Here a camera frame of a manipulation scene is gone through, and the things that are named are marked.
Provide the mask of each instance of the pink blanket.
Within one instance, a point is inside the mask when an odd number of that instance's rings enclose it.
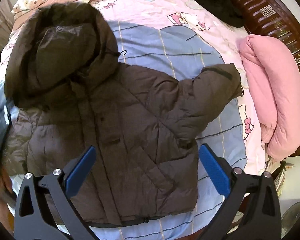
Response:
[[[280,161],[300,145],[300,73],[278,39],[248,35],[240,45],[250,93],[267,153]]]

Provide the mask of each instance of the wooden headboard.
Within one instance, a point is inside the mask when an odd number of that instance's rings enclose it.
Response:
[[[248,33],[281,40],[293,54],[300,71],[300,24],[280,0],[232,0],[243,13]],[[300,155],[300,147],[292,156]]]

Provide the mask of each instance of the cartoon cat print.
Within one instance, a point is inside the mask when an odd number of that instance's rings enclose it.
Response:
[[[251,124],[251,118],[247,117],[246,105],[239,106],[240,117],[243,124],[243,139],[246,140],[249,134],[252,132],[254,125]]]
[[[113,8],[117,0],[100,0],[92,2],[91,5],[97,10]]]
[[[210,29],[205,23],[198,20],[197,15],[191,15],[189,13],[174,13],[168,16],[168,19],[174,25],[188,24],[192,30],[205,31]]]

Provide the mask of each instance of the metal screw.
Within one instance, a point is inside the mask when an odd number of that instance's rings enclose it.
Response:
[[[271,178],[271,173],[268,171],[265,171],[264,175],[266,178]]]
[[[26,179],[29,179],[32,177],[32,173],[31,172],[28,172],[26,175],[25,175]]]
[[[58,176],[58,175],[61,174],[61,172],[62,172],[62,170],[60,170],[60,169],[55,169],[55,170],[53,171],[53,175]]]
[[[242,169],[241,168],[236,167],[236,168],[233,169],[233,171],[234,171],[235,174],[242,174]]]

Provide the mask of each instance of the brown down jacket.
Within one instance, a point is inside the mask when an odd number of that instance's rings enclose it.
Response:
[[[5,76],[6,97],[21,108],[3,151],[8,173],[45,175],[97,147],[101,154],[71,199],[91,226],[192,210],[195,137],[242,93],[233,64],[178,81],[118,63],[119,55],[98,10],[54,4],[23,26]]]

